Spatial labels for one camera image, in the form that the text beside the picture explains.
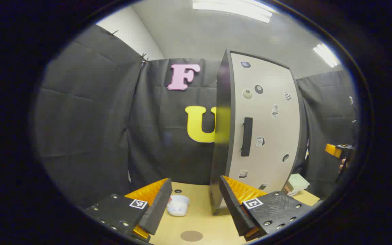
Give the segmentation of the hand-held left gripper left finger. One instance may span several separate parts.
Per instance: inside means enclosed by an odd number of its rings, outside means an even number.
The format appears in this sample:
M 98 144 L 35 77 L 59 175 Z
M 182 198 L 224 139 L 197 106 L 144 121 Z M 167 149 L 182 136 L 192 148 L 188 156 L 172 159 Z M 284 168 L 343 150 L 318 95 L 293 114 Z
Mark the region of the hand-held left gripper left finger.
M 112 231 L 149 242 L 157 232 L 172 190 L 171 179 L 165 178 L 129 194 L 110 194 L 84 212 Z

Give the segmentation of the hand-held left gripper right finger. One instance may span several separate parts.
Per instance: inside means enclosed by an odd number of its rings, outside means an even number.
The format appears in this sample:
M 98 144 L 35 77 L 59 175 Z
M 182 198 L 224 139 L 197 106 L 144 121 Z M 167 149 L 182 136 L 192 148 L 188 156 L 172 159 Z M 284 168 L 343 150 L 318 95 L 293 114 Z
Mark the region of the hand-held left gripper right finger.
M 266 193 L 227 176 L 219 177 L 219 189 L 238 235 L 247 242 L 273 237 L 314 209 L 282 191 Z

